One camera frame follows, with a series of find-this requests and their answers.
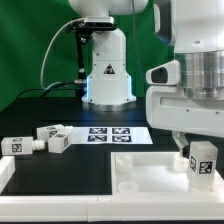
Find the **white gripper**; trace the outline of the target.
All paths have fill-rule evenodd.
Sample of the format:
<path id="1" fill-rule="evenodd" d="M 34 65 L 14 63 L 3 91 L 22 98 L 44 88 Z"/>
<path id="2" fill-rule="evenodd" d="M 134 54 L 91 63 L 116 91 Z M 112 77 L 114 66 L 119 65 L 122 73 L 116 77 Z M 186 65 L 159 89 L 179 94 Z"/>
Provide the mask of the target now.
<path id="1" fill-rule="evenodd" d="M 189 145 L 185 133 L 224 138 L 224 99 L 188 98 L 175 86 L 147 90 L 146 118 L 152 128 L 173 131 L 180 156 Z"/>

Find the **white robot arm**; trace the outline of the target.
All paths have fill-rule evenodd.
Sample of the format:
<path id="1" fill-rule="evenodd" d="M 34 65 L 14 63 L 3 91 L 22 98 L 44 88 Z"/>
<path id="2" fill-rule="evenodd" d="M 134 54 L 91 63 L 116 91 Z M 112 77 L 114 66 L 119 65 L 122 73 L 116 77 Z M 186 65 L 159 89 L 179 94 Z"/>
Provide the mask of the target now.
<path id="1" fill-rule="evenodd" d="M 153 2 L 157 38 L 172 59 L 146 72 L 146 118 L 156 129 L 224 137 L 224 0 L 69 0 L 93 33 L 93 67 L 82 101 L 114 109 L 134 101 L 126 39 L 115 15 Z"/>

